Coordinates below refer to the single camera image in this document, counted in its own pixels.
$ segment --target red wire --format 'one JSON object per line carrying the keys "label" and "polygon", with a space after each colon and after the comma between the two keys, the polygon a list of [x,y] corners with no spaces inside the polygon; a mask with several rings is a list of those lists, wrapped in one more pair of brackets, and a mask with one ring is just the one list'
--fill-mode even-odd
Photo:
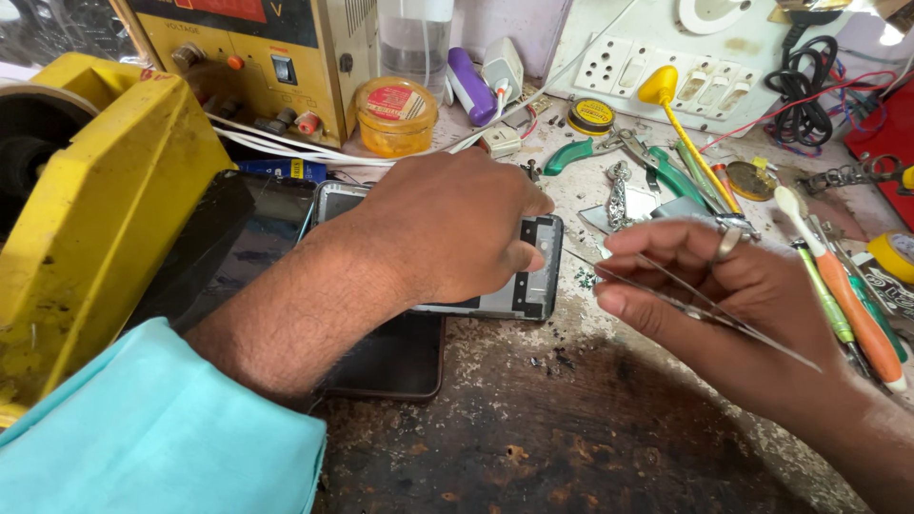
{"label": "red wire", "polygon": [[533,124],[530,125],[530,128],[524,133],[524,135],[520,136],[521,140],[525,139],[527,136],[533,133],[533,130],[537,128],[537,122],[539,121],[539,115],[537,114],[537,111],[534,110],[533,107],[530,107],[529,103],[526,105],[526,108],[533,113]]}
{"label": "red wire", "polygon": [[[721,139],[724,139],[724,138],[726,138],[726,137],[730,137],[731,135],[733,135],[733,134],[735,134],[735,133],[737,133],[737,132],[739,132],[739,131],[741,131],[741,130],[747,129],[747,128],[751,127],[752,125],[754,125],[755,123],[758,123],[758,122],[760,122],[760,121],[762,121],[762,120],[767,120],[768,118],[771,118],[772,116],[777,116],[777,115],[780,114],[781,112],[784,112],[784,111],[790,109],[790,108],[793,107],[794,105],[797,105],[797,104],[800,104],[800,103],[803,103],[803,102],[808,102],[808,101],[810,101],[810,100],[815,100],[816,98],[819,98],[820,96],[826,94],[826,93],[829,92],[829,91],[840,90],[841,88],[846,88],[846,87],[848,86],[848,84],[853,84],[854,82],[857,82],[858,80],[863,79],[864,77],[871,77],[871,76],[873,76],[873,75],[883,75],[883,74],[895,75],[895,73],[893,73],[892,71],[870,71],[869,73],[864,73],[863,75],[860,75],[860,76],[857,77],[856,79],[849,80],[848,82],[842,82],[842,83],[840,83],[840,84],[835,84],[834,86],[832,86],[832,87],[830,87],[830,88],[828,88],[828,89],[825,89],[825,90],[822,90],[822,91],[819,91],[819,92],[815,93],[815,95],[813,95],[813,96],[811,96],[811,97],[809,97],[809,98],[804,98],[804,99],[802,99],[802,100],[798,100],[798,101],[793,102],[793,103],[788,103],[787,105],[784,105],[783,107],[781,107],[780,109],[778,109],[778,110],[775,111],[775,112],[772,112],[771,114],[765,114],[764,116],[760,117],[758,120],[755,120],[755,121],[753,121],[753,122],[746,123],[745,125],[739,127],[737,130],[734,130],[734,131],[728,132],[728,133],[726,133],[726,134],[724,134],[724,135],[721,135],[719,138],[715,139],[714,141],[708,143],[707,145],[702,146],[701,149],[698,150],[698,153],[700,154],[700,153],[704,152],[705,150],[707,150],[707,149],[710,148],[711,146],[715,145],[715,144],[716,144],[718,141],[720,141]],[[907,77],[910,77],[911,75],[914,75],[914,70],[913,70],[913,71],[909,71],[908,73],[906,73],[901,79],[904,80],[904,79],[906,79]],[[875,85],[875,86],[868,86],[868,87],[867,87],[867,86],[859,86],[859,87],[854,87],[854,88],[850,88],[850,89],[852,89],[852,90],[854,90],[854,91],[873,91],[873,90],[878,90],[878,89],[885,88],[885,87],[887,87],[889,84],[891,84],[891,82],[888,82],[888,83],[885,83],[885,84],[877,84],[877,85]]]}

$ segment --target light blue shirt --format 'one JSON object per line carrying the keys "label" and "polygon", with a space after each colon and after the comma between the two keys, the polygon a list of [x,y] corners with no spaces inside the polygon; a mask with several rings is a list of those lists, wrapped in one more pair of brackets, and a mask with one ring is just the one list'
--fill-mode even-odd
{"label": "light blue shirt", "polygon": [[310,512],[326,425],[151,319],[0,434],[0,512]]}

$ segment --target yellow power supply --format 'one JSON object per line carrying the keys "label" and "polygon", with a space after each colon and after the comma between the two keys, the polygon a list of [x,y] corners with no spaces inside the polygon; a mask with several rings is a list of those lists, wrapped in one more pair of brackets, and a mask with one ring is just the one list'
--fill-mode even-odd
{"label": "yellow power supply", "polygon": [[[377,76],[376,0],[112,3],[137,48],[208,112],[275,134],[340,147],[356,126],[356,87]],[[292,120],[308,112],[300,130]],[[277,117],[288,131],[268,124]]]}
{"label": "yellow power supply", "polygon": [[114,341],[213,176],[235,165],[175,75],[71,53],[0,87],[0,101],[23,118],[86,121],[42,167],[0,250],[9,426]]}

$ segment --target yellow tape roll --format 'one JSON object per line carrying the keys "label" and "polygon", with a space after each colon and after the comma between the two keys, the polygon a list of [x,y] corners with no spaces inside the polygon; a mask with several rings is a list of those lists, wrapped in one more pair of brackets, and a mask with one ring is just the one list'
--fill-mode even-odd
{"label": "yellow tape roll", "polygon": [[876,262],[907,284],[914,284],[914,234],[890,230],[866,246]]}

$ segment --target white charger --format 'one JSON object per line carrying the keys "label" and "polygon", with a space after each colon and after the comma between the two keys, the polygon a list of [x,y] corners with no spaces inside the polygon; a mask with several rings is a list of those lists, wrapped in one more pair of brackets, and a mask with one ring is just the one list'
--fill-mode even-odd
{"label": "white charger", "polygon": [[524,64],[517,55],[514,43],[507,37],[492,42],[485,49],[483,59],[483,79],[494,91],[495,84],[505,79],[511,87],[511,94],[505,98],[505,105],[520,98],[524,86]]}

